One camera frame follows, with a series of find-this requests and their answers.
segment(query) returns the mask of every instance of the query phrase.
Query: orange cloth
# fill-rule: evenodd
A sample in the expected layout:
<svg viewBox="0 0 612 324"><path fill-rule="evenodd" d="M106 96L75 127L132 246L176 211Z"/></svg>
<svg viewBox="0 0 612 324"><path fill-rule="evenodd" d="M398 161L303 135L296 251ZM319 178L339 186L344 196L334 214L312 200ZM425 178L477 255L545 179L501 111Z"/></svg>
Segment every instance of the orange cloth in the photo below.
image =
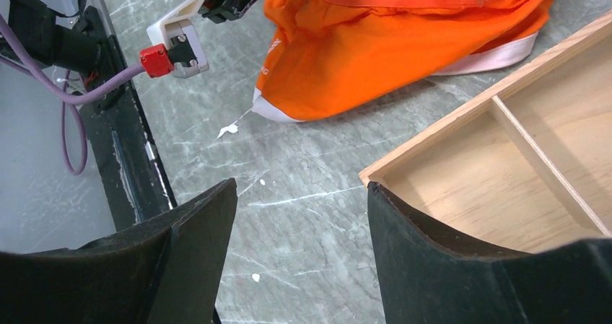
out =
<svg viewBox="0 0 612 324"><path fill-rule="evenodd" d="M528 54L524 40L546 23L552 3L265 0L264 13L277 31L255 84L253 111L277 121L327 118L470 56L495 57L509 44L514 47L504 51L512 55L519 46L514 42ZM494 69L495 61L472 72Z"/></svg>

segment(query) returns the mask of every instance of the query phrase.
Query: wooden tray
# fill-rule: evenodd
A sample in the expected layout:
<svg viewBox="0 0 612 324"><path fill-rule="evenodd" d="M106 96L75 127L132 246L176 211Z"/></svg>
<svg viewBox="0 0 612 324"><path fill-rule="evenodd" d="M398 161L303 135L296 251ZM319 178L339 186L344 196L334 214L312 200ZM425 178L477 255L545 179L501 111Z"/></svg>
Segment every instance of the wooden tray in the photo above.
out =
<svg viewBox="0 0 612 324"><path fill-rule="evenodd" d="M440 221L537 253L612 227L612 12L359 174Z"/></svg>

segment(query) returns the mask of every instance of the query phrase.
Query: marble surface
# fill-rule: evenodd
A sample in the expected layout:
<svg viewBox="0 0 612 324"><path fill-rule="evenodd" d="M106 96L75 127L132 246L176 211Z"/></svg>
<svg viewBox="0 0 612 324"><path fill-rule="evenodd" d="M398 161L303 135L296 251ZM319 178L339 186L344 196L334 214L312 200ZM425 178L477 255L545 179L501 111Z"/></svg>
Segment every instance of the marble surface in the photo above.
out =
<svg viewBox="0 0 612 324"><path fill-rule="evenodd" d="M106 0L129 64L145 28L180 0ZM531 56L612 9L556 0ZM358 172L507 75L424 79L327 121L246 115L274 31L261 3L236 22L196 19L211 70L134 82L179 202L228 177L240 200L219 288L224 323L384 323Z"/></svg>

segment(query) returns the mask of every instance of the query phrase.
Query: red connector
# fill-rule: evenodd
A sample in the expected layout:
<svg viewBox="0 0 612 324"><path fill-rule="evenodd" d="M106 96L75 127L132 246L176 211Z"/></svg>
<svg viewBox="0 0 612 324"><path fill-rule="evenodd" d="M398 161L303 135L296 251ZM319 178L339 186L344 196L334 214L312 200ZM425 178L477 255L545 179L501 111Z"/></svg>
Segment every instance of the red connector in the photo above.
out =
<svg viewBox="0 0 612 324"><path fill-rule="evenodd" d="M164 44L158 44L140 51L140 63L150 77L160 77L171 73L174 64L168 57Z"/></svg>

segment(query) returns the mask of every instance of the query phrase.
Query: plywood bottom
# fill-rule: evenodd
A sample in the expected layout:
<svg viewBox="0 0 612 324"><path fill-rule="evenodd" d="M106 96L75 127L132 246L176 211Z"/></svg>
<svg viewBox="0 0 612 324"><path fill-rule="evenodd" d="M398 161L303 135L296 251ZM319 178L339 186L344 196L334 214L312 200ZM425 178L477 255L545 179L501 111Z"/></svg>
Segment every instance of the plywood bottom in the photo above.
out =
<svg viewBox="0 0 612 324"><path fill-rule="evenodd" d="M506 248L536 253L600 237L578 226L488 113L383 179L417 209Z"/></svg>
<svg viewBox="0 0 612 324"><path fill-rule="evenodd" d="M612 38L505 103L603 223L612 227Z"/></svg>

